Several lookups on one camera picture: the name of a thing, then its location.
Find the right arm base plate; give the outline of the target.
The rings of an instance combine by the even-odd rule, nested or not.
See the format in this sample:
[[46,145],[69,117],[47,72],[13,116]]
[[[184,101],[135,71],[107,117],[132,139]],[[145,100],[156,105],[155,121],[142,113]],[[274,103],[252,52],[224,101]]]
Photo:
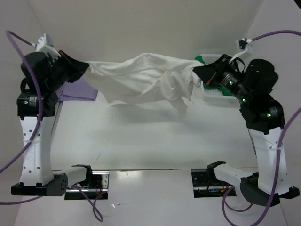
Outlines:
[[231,187],[230,184],[217,181],[209,182],[205,169],[191,171],[194,198],[223,197],[224,193]]

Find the white t shirt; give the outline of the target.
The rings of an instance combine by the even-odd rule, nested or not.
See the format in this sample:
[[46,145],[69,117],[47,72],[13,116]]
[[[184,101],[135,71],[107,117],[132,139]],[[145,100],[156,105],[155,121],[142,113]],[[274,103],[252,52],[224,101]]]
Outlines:
[[184,99],[191,99],[194,87],[201,85],[193,69],[204,64],[153,53],[142,53],[122,63],[90,61],[83,75],[106,101],[144,104],[168,101],[183,117]]

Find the purple t shirt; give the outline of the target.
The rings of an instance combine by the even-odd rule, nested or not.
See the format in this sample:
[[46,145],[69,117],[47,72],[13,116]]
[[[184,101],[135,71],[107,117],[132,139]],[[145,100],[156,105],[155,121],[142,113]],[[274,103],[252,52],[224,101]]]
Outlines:
[[57,93],[59,101],[95,101],[98,91],[80,78],[73,83],[66,82]]

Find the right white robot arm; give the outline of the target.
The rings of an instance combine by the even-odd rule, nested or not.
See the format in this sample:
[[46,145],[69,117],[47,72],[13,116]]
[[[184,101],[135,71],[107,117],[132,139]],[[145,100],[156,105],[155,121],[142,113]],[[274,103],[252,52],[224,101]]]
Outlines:
[[244,70],[242,60],[222,55],[215,62],[198,66],[193,72],[209,87],[223,87],[240,104],[240,113],[246,122],[257,159],[258,172],[248,173],[231,167],[224,161],[207,167],[209,185],[223,181],[241,191],[251,204],[275,206],[281,199],[292,199],[300,191],[288,181],[283,142],[284,110],[271,96],[278,74],[272,63],[254,59]]

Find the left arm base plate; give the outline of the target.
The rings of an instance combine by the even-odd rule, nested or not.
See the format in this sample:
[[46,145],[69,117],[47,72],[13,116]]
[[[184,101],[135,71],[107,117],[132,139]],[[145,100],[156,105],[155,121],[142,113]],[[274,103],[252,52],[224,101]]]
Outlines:
[[[89,182],[78,182],[74,186],[79,188],[90,200],[107,200],[109,176],[108,171],[93,171]],[[64,200],[85,200],[86,198],[77,188],[68,188]]]

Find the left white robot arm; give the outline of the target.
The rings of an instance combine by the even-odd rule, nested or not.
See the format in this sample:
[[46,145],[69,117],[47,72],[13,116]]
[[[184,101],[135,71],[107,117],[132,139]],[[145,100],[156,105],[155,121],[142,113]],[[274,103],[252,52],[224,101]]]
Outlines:
[[56,92],[65,83],[78,80],[89,65],[55,50],[47,34],[31,46],[35,51],[22,57],[21,70],[25,78],[16,101],[23,130],[23,169],[19,182],[11,187],[11,193],[62,196],[68,188],[77,184],[89,188],[94,182],[89,165],[78,164],[65,171],[53,172],[50,155],[55,106],[58,103]]

